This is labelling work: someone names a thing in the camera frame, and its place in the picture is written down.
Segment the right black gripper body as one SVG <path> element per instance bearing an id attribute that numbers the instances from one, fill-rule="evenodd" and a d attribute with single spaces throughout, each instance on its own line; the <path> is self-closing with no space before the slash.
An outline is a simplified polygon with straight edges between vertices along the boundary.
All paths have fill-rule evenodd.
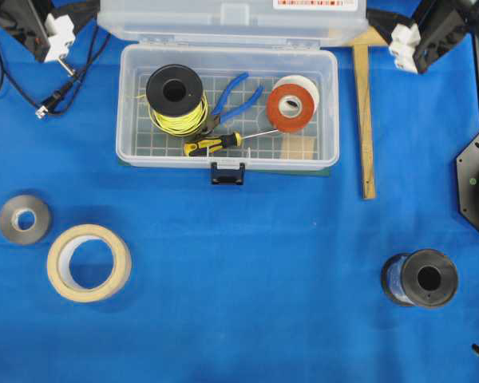
<path id="1" fill-rule="evenodd" d="M 422 1 L 412 14 L 368 8 L 366 18 L 389 45 L 397 24 L 418 25 L 421 41 L 414 60 L 418 74 L 423 74 L 438 59 L 459 44 L 468 32 L 468 3 L 464 1 Z"/>

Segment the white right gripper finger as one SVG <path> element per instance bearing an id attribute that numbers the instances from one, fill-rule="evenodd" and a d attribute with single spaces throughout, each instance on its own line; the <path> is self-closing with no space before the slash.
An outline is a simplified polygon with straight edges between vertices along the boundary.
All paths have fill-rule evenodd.
<path id="1" fill-rule="evenodd" d="M 389 52 L 394 57 L 395 66 L 406 72 L 417 73 L 414 53 L 421 41 L 418 25 L 414 23 L 408 27 L 397 24 L 391 33 L 391 38 Z"/>

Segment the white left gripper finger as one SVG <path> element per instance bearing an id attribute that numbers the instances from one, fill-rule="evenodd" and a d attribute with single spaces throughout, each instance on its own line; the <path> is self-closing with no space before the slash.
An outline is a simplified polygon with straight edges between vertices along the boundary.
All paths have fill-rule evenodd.
<path id="1" fill-rule="evenodd" d="M 69 15 L 54 17 L 48 14 L 45 21 L 49 50 L 44 62 L 66 58 L 70 46 L 75 42 L 74 24 Z"/>

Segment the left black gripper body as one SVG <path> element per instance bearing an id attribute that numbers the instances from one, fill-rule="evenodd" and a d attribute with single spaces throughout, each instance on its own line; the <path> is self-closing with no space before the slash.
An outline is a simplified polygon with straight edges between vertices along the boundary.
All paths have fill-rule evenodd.
<path id="1" fill-rule="evenodd" d="M 29 50 L 36 61 L 44 62 L 49 50 L 45 21 L 48 14 L 55 18 L 69 15 L 77 34 L 98 13 L 97 1 L 71 2 L 55 6 L 51 1 L 0 1 L 0 26 L 21 45 Z"/>

